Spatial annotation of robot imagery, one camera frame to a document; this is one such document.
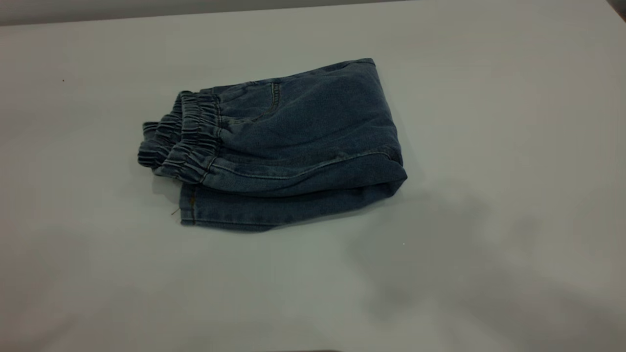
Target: pocket seam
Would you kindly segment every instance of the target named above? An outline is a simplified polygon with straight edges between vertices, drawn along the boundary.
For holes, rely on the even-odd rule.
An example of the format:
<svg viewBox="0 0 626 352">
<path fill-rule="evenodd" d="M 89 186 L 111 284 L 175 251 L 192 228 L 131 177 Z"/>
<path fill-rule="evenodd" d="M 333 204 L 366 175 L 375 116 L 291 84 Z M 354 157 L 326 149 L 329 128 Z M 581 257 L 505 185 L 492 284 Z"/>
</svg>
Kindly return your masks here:
<svg viewBox="0 0 626 352">
<path fill-rule="evenodd" d="M 255 122 L 258 119 L 269 115 L 271 113 L 273 113 L 274 111 L 276 111 L 276 109 L 278 109 L 278 105 L 280 103 L 280 85 L 277 82 L 271 82 L 271 90 L 272 90 L 272 104 L 270 105 L 270 107 L 263 112 L 261 115 L 255 117 L 255 118 L 248 118 L 248 119 L 244 119 L 244 120 L 235 120 L 235 121 L 231 121 L 230 124 L 231 125 L 236 125 L 238 123 L 245 123 L 245 122 Z"/>
</svg>

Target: folded jeans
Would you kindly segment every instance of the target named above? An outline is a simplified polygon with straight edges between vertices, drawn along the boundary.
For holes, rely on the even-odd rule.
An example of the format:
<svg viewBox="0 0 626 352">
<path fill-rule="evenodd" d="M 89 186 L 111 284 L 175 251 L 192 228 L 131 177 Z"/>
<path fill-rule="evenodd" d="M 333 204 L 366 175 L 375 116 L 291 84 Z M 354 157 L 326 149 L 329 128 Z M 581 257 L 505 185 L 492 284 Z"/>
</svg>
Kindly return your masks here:
<svg viewBox="0 0 626 352">
<path fill-rule="evenodd" d="M 182 224 L 267 230 L 355 210 L 406 180 L 372 59 L 178 94 L 138 161 L 183 182 Z"/>
</svg>

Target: wall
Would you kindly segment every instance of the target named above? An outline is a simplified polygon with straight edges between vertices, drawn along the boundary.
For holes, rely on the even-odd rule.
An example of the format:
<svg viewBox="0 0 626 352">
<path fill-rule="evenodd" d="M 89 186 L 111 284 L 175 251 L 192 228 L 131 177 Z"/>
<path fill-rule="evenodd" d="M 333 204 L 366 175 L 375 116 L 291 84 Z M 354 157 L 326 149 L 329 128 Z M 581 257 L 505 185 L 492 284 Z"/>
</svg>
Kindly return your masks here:
<svg viewBox="0 0 626 352">
<path fill-rule="evenodd" d="M 2 0 L 0 26 L 397 0 Z"/>
</svg>

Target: seam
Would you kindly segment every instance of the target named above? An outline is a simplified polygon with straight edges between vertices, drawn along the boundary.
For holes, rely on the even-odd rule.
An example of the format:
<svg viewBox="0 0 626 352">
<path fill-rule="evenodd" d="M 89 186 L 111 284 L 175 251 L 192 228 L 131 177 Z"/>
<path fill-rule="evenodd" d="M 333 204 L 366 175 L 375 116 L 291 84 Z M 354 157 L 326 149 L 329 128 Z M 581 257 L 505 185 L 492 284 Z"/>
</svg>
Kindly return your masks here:
<svg viewBox="0 0 626 352">
<path fill-rule="evenodd" d="M 185 99 L 183 97 L 184 93 L 191 93 L 191 92 L 182 91 L 182 92 L 180 92 L 178 94 L 179 97 L 180 97 L 180 138 L 181 138 L 181 141 L 182 141 L 183 129 L 185 128 L 185 109 L 184 109 Z M 195 108 L 197 108 L 198 110 L 200 109 L 200 107 L 198 106 L 198 100 L 196 99 L 195 95 L 193 95 L 191 103 L 194 105 Z M 200 126 L 200 112 L 198 112 L 197 116 L 194 116 L 193 114 L 191 114 L 191 117 L 195 120 L 195 122 L 197 124 L 196 130 L 195 130 L 195 138 L 193 138 L 193 145 L 196 146 L 196 145 L 198 145 L 198 139 L 200 139 L 200 130 L 201 130 L 201 126 Z M 189 158 L 192 156 L 192 151 L 193 151 L 193 149 L 189 148 L 189 151 L 187 152 L 187 156 L 185 157 L 185 162 L 183 162 L 178 167 L 178 170 L 176 172 L 176 176 L 174 177 L 175 179 L 180 179 L 180 173 L 182 172 L 183 167 L 188 164 Z"/>
<path fill-rule="evenodd" d="M 284 224 L 265 224 L 265 223 L 249 223 L 249 222 L 228 222 L 228 221 L 216 221 L 216 220 L 198 220 L 196 221 L 195 219 L 193 220 L 193 224 L 197 225 L 197 224 L 211 224 L 211 223 L 215 223 L 215 224 L 229 224 L 229 225 L 250 225 L 250 226 L 280 226 L 280 225 L 284 225 Z"/>
<path fill-rule="evenodd" d="M 316 68 L 314 70 L 311 71 L 307 71 L 307 72 L 302 72 L 302 73 L 296 73 L 294 75 L 291 76 L 285 76 L 285 77 L 280 77 L 280 79 L 282 81 L 291 81 L 291 80 L 295 80 L 298 78 L 302 78 L 302 77 L 308 77 L 308 76 L 317 76 L 317 75 L 323 75 L 324 73 L 328 73 L 328 72 L 335 72 L 335 71 L 339 71 L 339 70 L 343 70 L 344 68 L 350 66 L 350 65 L 354 65 L 354 64 L 361 64 L 361 63 L 366 63 L 366 64 L 370 64 L 374 67 L 376 67 L 376 64 L 370 61 L 360 61 L 360 60 L 355 60 L 355 61 L 350 61 L 348 63 L 346 63 L 343 66 L 337 67 L 333 70 L 330 71 L 325 71 L 324 69 L 327 68 L 328 66 L 325 67 L 320 67 L 320 68 Z"/>
<path fill-rule="evenodd" d="M 231 121 L 230 124 L 236 125 L 238 123 L 255 122 L 258 119 L 262 118 L 263 116 L 266 116 L 275 112 L 276 109 L 278 109 L 278 105 L 280 103 L 280 85 L 276 82 L 271 82 L 271 90 L 272 90 L 272 104 L 270 105 L 269 109 L 267 109 L 264 113 L 262 113 L 261 115 L 255 118 L 234 120 L 234 121 Z"/>
<path fill-rule="evenodd" d="M 194 187 L 193 188 L 193 193 L 191 198 L 189 198 L 189 204 L 191 205 L 192 208 L 192 222 L 195 225 L 196 224 L 196 220 L 195 220 L 195 193 L 196 190 L 198 189 L 198 187 Z"/>
<path fill-rule="evenodd" d="M 306 171 L 303 171 L 303 172 L 298 173 L 298 174 L 293 175 L 293 176 L 259 176 L 259 175 L 250 175 L 248 173 L 237 172 L 237 171 L 232 170 L 230 168 L 219 166 L 219 165 L 213 165 L 213 167 L 221 168 L 222 170 L 234 173 L 235 175 L 244 176 L 244 177 L 250 177 L 252 179 L 288 180 L 288 179 L 294 179 L 296 177 L 300 177 L 302 175 L 305 175 L 305 174 L 307 174 L 309 172 L 313 172 L 313 171 L 315 171 L 315 170 L 317 170 L 319 168 L 322 168 L 322 167 L 326 167 L 326 166 L 329 166 L 329 165 L 334 165 L 336 163 L 341 163 L 341 162 L 345 162 L 345 161 L 348 161 L 348 160 L 357 159 L 357 158 L 361 158 L 361 157 L 366 157 L 368 155 L 374 155 L 374 154 L 382 154 L 382 155 L 386 156 L 388 159 L 390 159 L 391 161 L 394 161 L 387 153 L 384 153 L 384 152 L 369 152 L 369 153 L 353 155 L 352 157 L 349 157 L 349 158 L 343 158 L 343 159 L 340 159 L 340 160 L 334 160 L 334 161 L 331 161 L 331 162 L 322 163 L 322 164 L 320 164 L 320 165 L 318 165 L 318 166 L 316 166 L 314 168 L 310 168 L 310 169 L 308 169 Z"/>
<path fill-rule="evenodd" d="M 211 159 L 211 161 L 208 163 L 207 167 L 204 170 L 204 175 L 202 175 L 202 177 L 200 178 L 200 183 L 204 184 L 204 180 L 207 178 L 208 176 L 208 172 L 211 169 L 211 166 L 213 166 L 213 163 L 215 162 L 215 160 L 217 159 L 217 155 L 219 155 L 220 153 L 220 149 L 222 148 L 222 109 L 220 108 L 220 98 L 215 94 L 215 88 L 211 89 L 211 94 L 213 95 L 213 97 L 215 98 L 215 107 L 217 109 L 217 148 L 215 149 L 215 155 L 213 156 L 213 159 Z"/>
</svg>

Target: gray background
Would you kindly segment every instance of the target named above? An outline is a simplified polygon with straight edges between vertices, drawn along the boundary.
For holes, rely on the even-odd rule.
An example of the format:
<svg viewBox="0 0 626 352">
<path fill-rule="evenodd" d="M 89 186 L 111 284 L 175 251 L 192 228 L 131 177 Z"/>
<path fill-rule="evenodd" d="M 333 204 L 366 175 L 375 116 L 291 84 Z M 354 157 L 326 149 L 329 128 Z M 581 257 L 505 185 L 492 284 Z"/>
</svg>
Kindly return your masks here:
<svg viewBox="0 0 626 352">
<path fill-rule="evenodd" d="M 603 0 L 1 27 L 0 351 L 626 351 L 625 34 Z M 365 56 L 409 174 L 385 202 L 183 227 L 136 162 L 180 90 Z"/>
<path fill-rule="evenodd" d="M 0 26 L 397 0 L 2 0 Z"/>
</svg>

